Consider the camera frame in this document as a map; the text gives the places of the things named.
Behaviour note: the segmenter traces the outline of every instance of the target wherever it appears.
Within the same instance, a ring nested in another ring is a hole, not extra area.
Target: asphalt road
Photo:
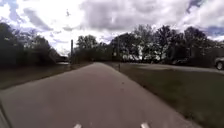
[[[13,128],[198,127],[101,63],[8,89],[1,99]]]

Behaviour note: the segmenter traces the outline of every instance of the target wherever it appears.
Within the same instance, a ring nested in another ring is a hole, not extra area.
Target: parked car
[[[224,68],[224,57],[216,58],[215,66],[218,70],[222,70]]]

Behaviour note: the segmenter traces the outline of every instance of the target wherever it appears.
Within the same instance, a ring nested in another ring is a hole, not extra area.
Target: foliage
[[[54,64],[60,55],[34,30],[22,32],[0,23],[0,67]]]
[[[216,57],[224,56],[224,45],[213,41],[197,28],[183,33],[170,26],[157,30],[139,25],[131,33],[114,37],[109,44],[98,43],[94,36],[80,36],[76,60],[131,61],[211,67]]]

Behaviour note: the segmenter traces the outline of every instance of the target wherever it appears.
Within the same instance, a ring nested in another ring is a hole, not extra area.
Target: sky
[[[0,0],[0,21],[24,31],[35,29],[60,54],[70,40],[94,35],[110,40],[139,24],[194,26],[210,38],[224,40],[223,0]]]

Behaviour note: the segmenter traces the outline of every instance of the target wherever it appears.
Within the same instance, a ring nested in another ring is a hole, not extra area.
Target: utility pole
[[[71,40],[71,56],[70,56],[70,65],[73,64],[73,40]]]
[[[120,57],[120,39],[118,38],[118,70],[119,70],[119,72],[121,71],[121,64],[120,64],[120,61],[121,61],[121,59],[120,59],[121,57]]]

